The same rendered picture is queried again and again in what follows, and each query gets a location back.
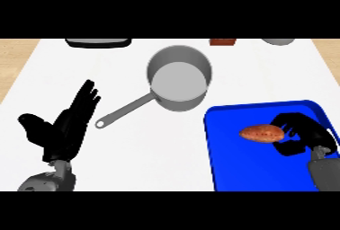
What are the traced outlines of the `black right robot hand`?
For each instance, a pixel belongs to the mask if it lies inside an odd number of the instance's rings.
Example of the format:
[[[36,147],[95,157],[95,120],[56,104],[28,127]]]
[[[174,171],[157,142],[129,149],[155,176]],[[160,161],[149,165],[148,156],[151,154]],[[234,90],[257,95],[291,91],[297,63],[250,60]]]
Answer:
[[[306,147],[313,149],[316,146],[330,149],[327,155],[337,151],[336,141],[327,129],[303,113],[281,113],[271,121],[271,125],[279,127],[288,137],[299,135],[299,140],[272,143],[276,151],[284,156],[302,154],[306,152]]]

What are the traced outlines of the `brown box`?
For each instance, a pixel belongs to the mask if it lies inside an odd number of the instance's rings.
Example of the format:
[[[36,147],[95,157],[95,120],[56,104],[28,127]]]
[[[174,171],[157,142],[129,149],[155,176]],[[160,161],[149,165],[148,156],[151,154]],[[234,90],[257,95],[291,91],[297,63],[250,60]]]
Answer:
[[[234,46],[237,39],[210,39],[210,46]]]

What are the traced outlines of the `blue tray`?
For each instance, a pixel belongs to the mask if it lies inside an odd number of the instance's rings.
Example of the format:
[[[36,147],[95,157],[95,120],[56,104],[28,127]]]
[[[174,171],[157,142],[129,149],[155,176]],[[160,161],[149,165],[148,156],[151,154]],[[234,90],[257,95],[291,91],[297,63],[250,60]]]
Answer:
[[[285,156],[274,145],[240,136],[290,112],[308,115],[337,135],[322,107],[309,100],[216,106],[204,114],[204,130],[214,189],[217,191],[313,191],[308,171],[310,152]]]

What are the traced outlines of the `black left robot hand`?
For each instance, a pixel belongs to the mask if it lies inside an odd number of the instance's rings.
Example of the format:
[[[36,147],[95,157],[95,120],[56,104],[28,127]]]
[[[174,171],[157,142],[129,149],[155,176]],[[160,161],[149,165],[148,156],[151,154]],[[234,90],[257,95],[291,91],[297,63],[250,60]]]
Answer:
[[[28,141],[44,149],[46,163],[56,160],[70,162],[77,156],[99,100],[95,82],[86,80],[71,107],[61,112],[53,124],[31,113],[19,115],[18,121],[25,129]]]

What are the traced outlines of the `orange sweet potato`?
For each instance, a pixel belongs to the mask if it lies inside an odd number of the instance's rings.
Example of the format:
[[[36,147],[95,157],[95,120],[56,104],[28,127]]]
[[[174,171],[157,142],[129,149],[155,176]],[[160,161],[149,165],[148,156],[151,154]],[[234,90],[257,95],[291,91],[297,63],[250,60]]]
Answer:
[[[244,139],[259,143],[274,143],[284,139],[284,131],[279,127],[262,124],[244,128],[240,132]]]

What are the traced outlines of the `grey round bowl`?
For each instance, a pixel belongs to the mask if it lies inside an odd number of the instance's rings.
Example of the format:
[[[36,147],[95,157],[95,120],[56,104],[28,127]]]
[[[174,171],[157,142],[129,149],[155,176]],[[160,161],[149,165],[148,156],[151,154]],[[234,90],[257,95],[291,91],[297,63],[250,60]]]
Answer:
[[[268,44],[275,46],[285,46],[294,42],[294,39],[262,39]]]

